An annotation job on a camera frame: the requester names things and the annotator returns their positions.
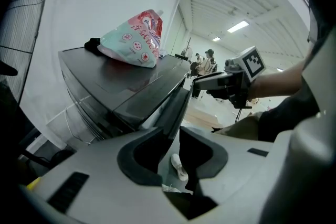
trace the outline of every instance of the snack bag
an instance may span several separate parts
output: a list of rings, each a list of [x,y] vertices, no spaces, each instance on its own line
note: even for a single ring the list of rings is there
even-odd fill
[[[102,36],[98,49],[113,59],[153,68],[159,57],[161,30],[160,16],[152,9],[145,10]]]

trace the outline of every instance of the dark glossy surface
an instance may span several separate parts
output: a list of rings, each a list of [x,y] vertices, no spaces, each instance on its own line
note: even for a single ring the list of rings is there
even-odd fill
[[[76,99],[86,98],[86,103],[93,98],[104,110],[113,112],[133,129],[162,104],[189,70],[188,62],[169,55],[159,59],[154,68],[129,65],[104,55],[96,56],[84,48],[59,52],[59,58],[62,70],[65,65],[83,88],[81,92],[86,92],[78,92],[80,96]],[[67,80],[66,83],[76,95]]]

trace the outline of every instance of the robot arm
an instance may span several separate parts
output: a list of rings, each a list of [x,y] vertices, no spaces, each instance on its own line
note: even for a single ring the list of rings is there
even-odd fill
[[[193,81],[193,87],[208,90],[215,98],[228,99],[236,109],[246,106],[251,83],[265,71],[265,64],[255,46],[225,61],[225,71],[211,73]]]

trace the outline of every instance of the black vent slot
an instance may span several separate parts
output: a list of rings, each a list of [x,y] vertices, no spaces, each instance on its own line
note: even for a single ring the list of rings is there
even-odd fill
[[[89,175],[79,172],[73,173],[54,193],[48,203],[56,210],[65,213],[88,178]]]

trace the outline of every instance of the ceiling light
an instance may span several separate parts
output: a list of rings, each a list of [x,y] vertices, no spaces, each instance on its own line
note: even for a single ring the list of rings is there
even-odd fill
[[[234,27],[231,27],[228,32],[233,33],[234,31],[237,31],[245,26],[248,26],[248,23],[246,21],[242,21],[239,24],[235,25]]]

